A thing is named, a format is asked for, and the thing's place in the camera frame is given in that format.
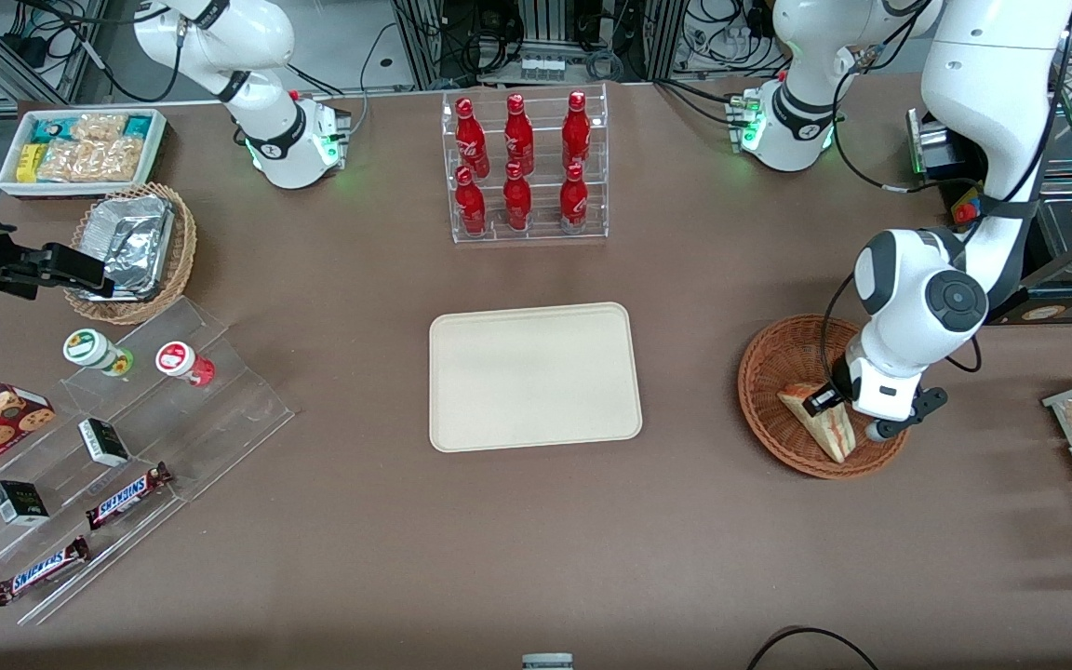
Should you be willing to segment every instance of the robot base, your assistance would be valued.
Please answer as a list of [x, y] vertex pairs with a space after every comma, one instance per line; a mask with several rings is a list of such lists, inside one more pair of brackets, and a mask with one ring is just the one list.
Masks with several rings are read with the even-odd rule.
[[297, 101], [297, 105], [306, 111], [306, 132], [284, 158], [259, 157], [251, 142], [247, 144], [255, 167], [280, 188], [309, 187], [328, 172], [343, 169], [349, 149], [348, 115], [339, 116], [332, 107], [307, 99]]
[[772, 95], [779, 81], [765, 81], [761, 88], [748, 88], [727, 103], [727, 120], [732, 123], [730, 144], [735, 153], [748, 152], [763, 165], [780, 172], [799, 172], [815, 164], [817, 157], [834, 140], [834, 126], [825, 137], [799, 140], [772, 110]]

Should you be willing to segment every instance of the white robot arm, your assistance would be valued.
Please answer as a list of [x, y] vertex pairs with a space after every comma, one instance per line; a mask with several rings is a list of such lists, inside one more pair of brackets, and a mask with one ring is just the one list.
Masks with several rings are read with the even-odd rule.
[[772, 25], [792, 63], [787, 79], [744, 91], [740, 148], [773, 169], [813, 165], [829, 145], [835, 89], [855, 63], [848, 46], [879, 44], [913, 14], [912, 33], [922, 34], [939, 12], [941, 0], [778, 0]]
[[[987, 158], [984, 199], [971, 234], [885, 229], [859, 254], [854, 283], [867, 326], [834, 369], [834, 387], [807, 406], [849, 399], [883, 419], [889, 437], [920, 414], [921, 376], [982, 326], [988, 306], [1015, 292], [1047, 115], [1046, 80], [1072, 0], [949, 0], [928, 53], [921, 93], [928, 111]], [[944, 393], [932, 399], [940, 404]]]
[[146, 54], [179, 68], [212, 93], [247, 135], [255, 166], [281, 188], [309, 187], [344, 165], [349, 120], [331, 107], [294, 99], [269, 72], [293, 58], [293, 23], [265, 0], [166, 0], [142, 3], [135, 24]]

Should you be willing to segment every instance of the aluminum foil container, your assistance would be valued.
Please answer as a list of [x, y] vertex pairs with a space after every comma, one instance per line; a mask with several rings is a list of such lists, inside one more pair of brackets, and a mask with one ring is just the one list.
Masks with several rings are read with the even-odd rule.
[[147, 301], [160, 293], [175, 207], [158, 195], [105, 200], [90, 209], [78, 251], [106, 264], [115, 281], [109, 298], [77, 293], [83, 300]]

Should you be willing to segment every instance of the red button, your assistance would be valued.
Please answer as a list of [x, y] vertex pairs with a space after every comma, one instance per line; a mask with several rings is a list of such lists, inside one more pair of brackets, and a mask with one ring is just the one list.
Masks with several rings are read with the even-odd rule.
[[962, 207], [954, 209], [954, 221], [957, 223], [967, 223], [974, 221], [979, 217], [978, 208], [971, 203], [966, 203]]

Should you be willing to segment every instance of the snickers bar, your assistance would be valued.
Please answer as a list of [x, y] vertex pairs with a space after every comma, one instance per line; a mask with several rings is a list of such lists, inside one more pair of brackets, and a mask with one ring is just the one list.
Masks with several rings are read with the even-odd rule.
[[48, 580], [57, 572], [68, 568], [69, 565], [83, 561], [86, 563], [89, 561], [89, 544], [86, 544], [86, 539], [78, 535], [77, 539], [73, 539], [72, 545], [27, 568], [26, 572], [16, 575], [14, 580], [0, 582], [0, 607], [21, 596], [25, 591], [32, 589], [39, 582]]
[[167, 472], [167, 466], [161, 461], [159, 465], [148, 470], [135, 482], [131, 482], [122, 491], [106, 498], [106, 502], [95, 506], [94, 509], [86, 511], [86, 519], [89, 520], [89, 530], [96, 531], [106, 525], [115, 517], [119, 517], [137, 502], [144, 500], [150, 492], [163, 487], [172, 481], [172, 474]]

